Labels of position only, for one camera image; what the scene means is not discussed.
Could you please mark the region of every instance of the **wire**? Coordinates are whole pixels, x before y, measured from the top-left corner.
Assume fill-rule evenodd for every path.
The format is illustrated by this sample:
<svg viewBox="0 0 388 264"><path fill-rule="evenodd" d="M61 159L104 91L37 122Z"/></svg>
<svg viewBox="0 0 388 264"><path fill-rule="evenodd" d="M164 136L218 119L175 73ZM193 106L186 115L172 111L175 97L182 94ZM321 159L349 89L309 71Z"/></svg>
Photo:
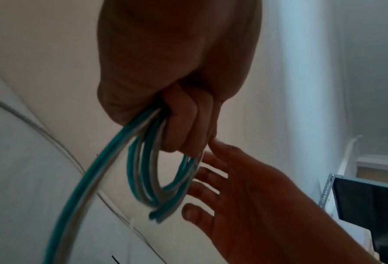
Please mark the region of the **wire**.
<svg viewBox="0 0 388 264"><path fill-rule="evenodd" d="M0 108L6 110L7 112L13 114L14 116L18 117L22 121L24 121L26 124L28 124L30 127L32 127L34 130L36 130L39 134L44 136L46 139L48 139L60 152L63 153L63 155L66 156L66 158L77 168L77 170L84 175L85 170L83 169L82 165L79 163L79 161L73 156L73 154L54 136L52 136L47 130L37 125L34 121L32 121L30 118L24 116L17 110L13 109L6 103L0 101ZM104 202L104 204L127 226L130 228L130 222L128 218L118 209L114 209L113 206L107 202L109 198L106 196L104 192L101 190L98 191L98 196L100 199ZM154 247L148 242L148 240L136 229L133 228L134 233L136 233L150 248L151 250L166 264L167 262L162 258L162 256L154 249Z"/></svg>

